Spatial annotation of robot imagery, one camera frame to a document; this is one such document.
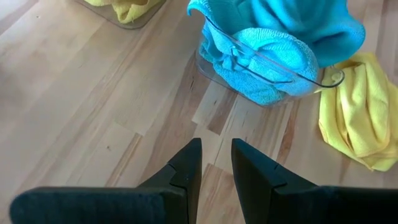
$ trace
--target clear plastic bin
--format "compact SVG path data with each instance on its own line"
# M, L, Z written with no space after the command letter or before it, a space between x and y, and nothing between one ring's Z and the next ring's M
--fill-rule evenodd
M110 21L111 23L121 27L123 29L138 29L143 27L145 24L149 22L149 20L155 15L155 13L162 7L165 0L161 0L155 6L150 8L144 15L137 18L134 22L129 22L127 24L122 24L118 21L118 17L113 10L111 5L107 6L92 6L88 4L85 0L75 0L77 3L87 7L89 10L95 12L97 15L105 18L106 20Z
M224 37L228 38L232 43L233 46L231 47L231 55L234 55L233 51L238 51L239 54L249 54L249 55L255 55L256 57L252 57L253 60L256 60L256 63L261 63L264 65L264 67L268 68L269 70L273 70L274 72L278 72L278 74L290 74L291 76L295 76L294 79L291 80L300 80L300 82L308 82L309 85L312 85L313 88L311 91L306 92L306 94L300 95L300 96L291 96L289 94L285 94L285 97L283 97L282 100L279 100L277 102L273 102L272 104L269 105L260 105L260 106L274 106L274 105L280 105L284 104L287 102L290 102L294 99L301 98L307 95L311 95L314 93L317 93L319 91L322 91L327 88L334 88L341 84L345 78L344 72L342 70L338 70L335 67L330 67L328 76L331 78L328 79L323 79L324 77L324 69L321 69L318 71L318 76L317 80L310 80L306 77L304 77L301 74L295 73L288 68L284 67L283 65L278 64L277 62L271 60L270 58L267 58L265 55L262 55L259 52L256 52L255 50L251 49L247 45L244 45L240 41L232 38L231 36L225 34L222 30L218 29L214 24L212 24L209 20L206 20L208 22L209 26L213 26L215 29L217 29L220 34L223 34ZM223 79L222 76L216 73L215 69L213 68L213 64L209 61L207 61L205 58L203 58L200 54L201 50L201 45L204 41L204 37L202 37L199 46L195 52L195 57L196 57L196 65L198 70L206 77L209 79L213 80L214 82L219 83L220 85L225 86L226 88L229 88L233 91L238 92L239 94L245 96L244 94L240 93L239 91L233 89L226 80ZM240 65L237 60L234 60L234 57L232 56L232 62L233 62L233 68L234 67L240 67L241 69L245 70L246 73L252 75L256 79L258 79L259 82L265 82L270 85L275 85L275 84L292 84L294 81L289 80L289 78L286 78L286 81L282 82L275 82L274 80L270 80L267 77L256 73L254 71L251 71L250 69Z

